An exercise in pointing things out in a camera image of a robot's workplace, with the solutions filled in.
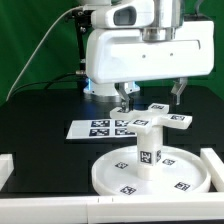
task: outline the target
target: green backdrop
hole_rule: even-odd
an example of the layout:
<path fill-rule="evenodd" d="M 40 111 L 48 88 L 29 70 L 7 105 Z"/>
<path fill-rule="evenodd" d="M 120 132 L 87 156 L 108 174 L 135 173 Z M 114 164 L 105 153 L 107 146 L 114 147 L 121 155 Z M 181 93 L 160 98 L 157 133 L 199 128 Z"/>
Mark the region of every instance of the green backdrop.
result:
<path fill-rule="evenodd" d="M 187 13 L 193 12 L 195 1 L 186 0 Z M 0 0 L 0 104 L 5 101 L 11 85 L 48 28 L 63 12 L 77 5 L 74 0 Z M 224 99 L 223 10 L 223 0 L 205 0 L 201 6 L 201 12 L 215 21 L 215 68 L 210 76 L 190 79 L 190 84 L 208 86 Z M 58 75 L 74 72 L 78 65 L 74 23 L 62 20 L 18 85 L 48 81 Z M 170 80 L 161 80 L 141 85 L 170 83 Z"/>

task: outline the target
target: white paper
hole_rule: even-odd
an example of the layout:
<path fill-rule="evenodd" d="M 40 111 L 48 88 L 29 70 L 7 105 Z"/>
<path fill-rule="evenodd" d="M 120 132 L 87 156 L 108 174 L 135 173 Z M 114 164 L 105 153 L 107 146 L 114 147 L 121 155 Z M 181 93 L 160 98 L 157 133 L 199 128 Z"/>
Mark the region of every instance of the white paper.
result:
<path fill-rule="evenodd" d="M 124 138 L 136 136 L 127 131 L 128 121 L 75 120 L 72 122 L 66 139 Z"/>

